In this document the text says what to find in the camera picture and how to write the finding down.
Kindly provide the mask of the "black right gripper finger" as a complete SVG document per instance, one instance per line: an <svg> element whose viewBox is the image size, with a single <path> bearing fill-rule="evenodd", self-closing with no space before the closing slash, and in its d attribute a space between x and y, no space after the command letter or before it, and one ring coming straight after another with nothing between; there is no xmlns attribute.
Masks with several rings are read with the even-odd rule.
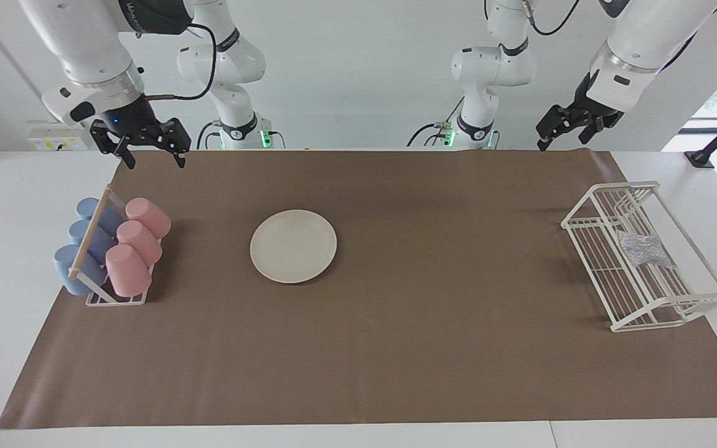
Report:
<svg viewBox="0 0 717 448"><path fill-rule="evenodd" d="M177 167L183 169L187 164L185 157L190 152L192 144L187 130L177 118L160 124L159 129L159 148L170 153Z"/></svg>
<svg viewBox="0 0 717 448"><path fill-rule="evenodd" d="M111 139L111 133L103 121L94 121L89 126L89 133L100 153L105 155L114 155L125 163L128 169L136 167L136 159L132 155L129 147L131 145L130 136L117 136Z"/></svg>

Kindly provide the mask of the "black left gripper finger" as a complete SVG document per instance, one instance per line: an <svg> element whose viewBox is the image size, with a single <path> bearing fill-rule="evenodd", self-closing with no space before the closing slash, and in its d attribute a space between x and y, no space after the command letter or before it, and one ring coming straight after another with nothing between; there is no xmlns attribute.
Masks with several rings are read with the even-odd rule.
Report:
<svg viewBox="0 0 717 448"><path fill-rule="evenodd" d="M540 138L537 142L538 150L546 151L555 139L574 130L576 119L574 108L552 106L536 124L536 133Z"/></svg>
<svg viewBox="0 0 717 448"><path fill-rule="evenodd" d="M588 144L595 135L601 133L601 131L604 131L606 128L608 128L606 120L594 120L580 132L579 141L581 144Z"/></svg>

